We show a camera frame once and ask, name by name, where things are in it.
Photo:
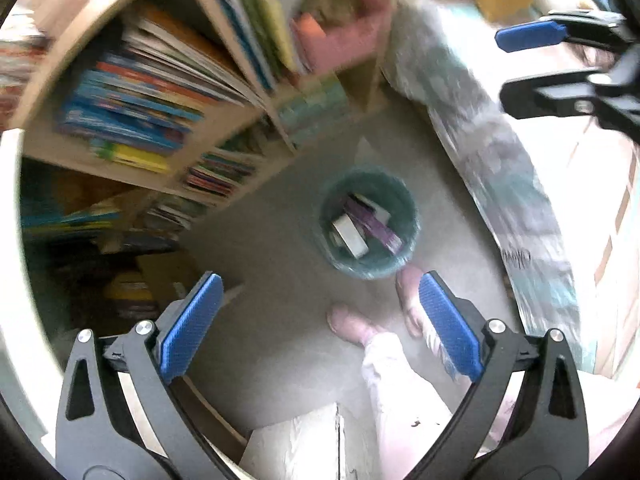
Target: metal screw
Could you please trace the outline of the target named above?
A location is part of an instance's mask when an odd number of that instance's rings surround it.
[[[489,322],[489,330],[495,334],[501,334],[507,329],[506,325],[499,319],[492,319]]]
[[[613,83],[607,74],[591,74],[587,76],[587,81],[594,85],[610,85]]]
[[[89,341],[89,339],[91,339],[91,336],[92,336],[91,330],[89,330],[88,328],[85,328],[84,330],[81,330],[80,332],[78,332],[78,341],[81,343],[86,343],[87,341]]]
[[[593,103],[591,101],[578,99],[574,103],[574,108],[575,108],[575,111],[580,114],[593,114]]]
[[[153,327],[154,324],[151,323],[148,319],[145,319],[144,321],[140,321],[136,325],[136,332],[138,332],[140,335],[147,335],[153,330]]]
[[[557,328],[552,328],[551,332],[549,332],[549,337],[553,339],[555,342],[559,343],[564,339],[564,334],[560,332]]]

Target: stack of books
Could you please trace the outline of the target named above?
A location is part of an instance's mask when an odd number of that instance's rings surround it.
[[[14,6],[0,30],[0,132],[8,127],[24,87],[45,57],[49,43],[34,26],[31,11]]]
[[[207,212],[207,207],[174,195],[162,195],[142,217],[143,226],[155,232],[175,237]]]
[[[113,199],[103,200],[91,207],[69,215],[51,210],[46,214],[23,216],[22,234],[25,239],[94,238],[113,227],[120,209]]]
[[[224,50],[143,4],[129,17],[121,49],[82,74],[60,130],[89,139],[97,156],[164,172],[167,156],[221,101],[262,105]]]
[[[184,187],[228,198],[252,176],[265,160],[263,123],[240,132],[224,144],[204,153],[184,177]]]
[[[279,0],[218,0],[268,92],[287,75],[307,73]]]
[[[335,75],[300,92],[278,110],[289,139],[299,146],[351,113],[349,99]]]

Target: person's foot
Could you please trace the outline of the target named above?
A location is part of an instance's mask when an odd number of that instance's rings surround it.
[[[406,264],[396,274],[396,292],[400,300],[400,308],[404,317],[404,324],[411,337],[422,337],[427,315],[420,304],[418,287],[424,271],[412,264]]]
[[[384,328],[343,303],[335,304],[327,311],[326,322],[340,339],[363,347],[373,336],[386,332]]]

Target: blue gripper pad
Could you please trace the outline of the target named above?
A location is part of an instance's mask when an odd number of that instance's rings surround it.
[[[433,276],[425,274],[418,288],[420,303],[436,329],[456,370],[472,381],[482,374],[480,342],[447,293]]]
[[[553,20],[523,23],[502,28],[495,33],[495,43],[505,52],[516,52],[561,43],[569,33]]]
[[[161,341],[158,367],[166,384],[186,373],[213,318],[222,306],[224,288],[220,276],[210,274],[204,282],[198,282],[196,287],[183,300],[188,304],[182,308],[174,325]]]

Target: white pants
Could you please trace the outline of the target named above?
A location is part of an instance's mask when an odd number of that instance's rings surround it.
[[[640,390],[602,376],[580,375],[589,431],[589,463],[609,445],[638,402]],[[490,436],[499,441],[518,397],[524,372],[513,374]],[[398,336],[374,336],[365,348],[362,375],[376,417],[383,480],[401,480],[444,430],[451,412],[430,382],[416,374]]]

